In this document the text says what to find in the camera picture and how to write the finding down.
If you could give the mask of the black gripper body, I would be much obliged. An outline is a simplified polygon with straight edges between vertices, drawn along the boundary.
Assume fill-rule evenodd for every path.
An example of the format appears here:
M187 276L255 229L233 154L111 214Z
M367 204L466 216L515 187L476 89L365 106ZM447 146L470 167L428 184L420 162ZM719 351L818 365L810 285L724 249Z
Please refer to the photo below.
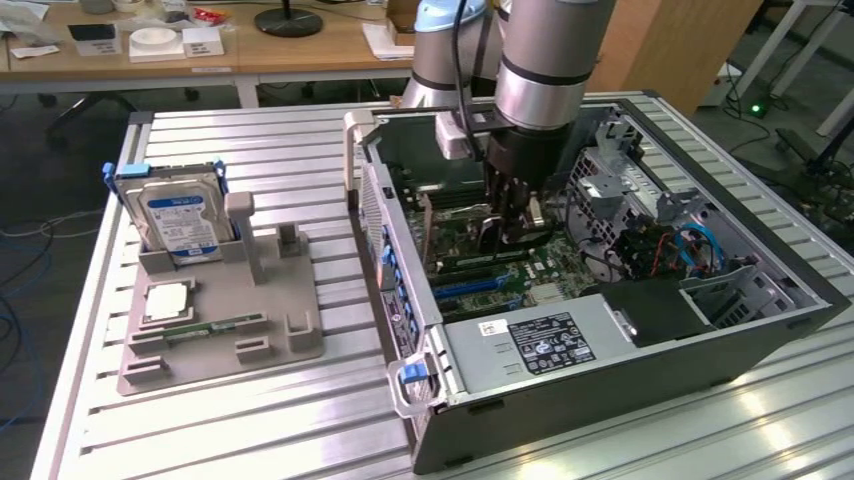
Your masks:
M486 154L488 178L543 183L556 171L570 131L570 125L552 130L522 127L494 130Z

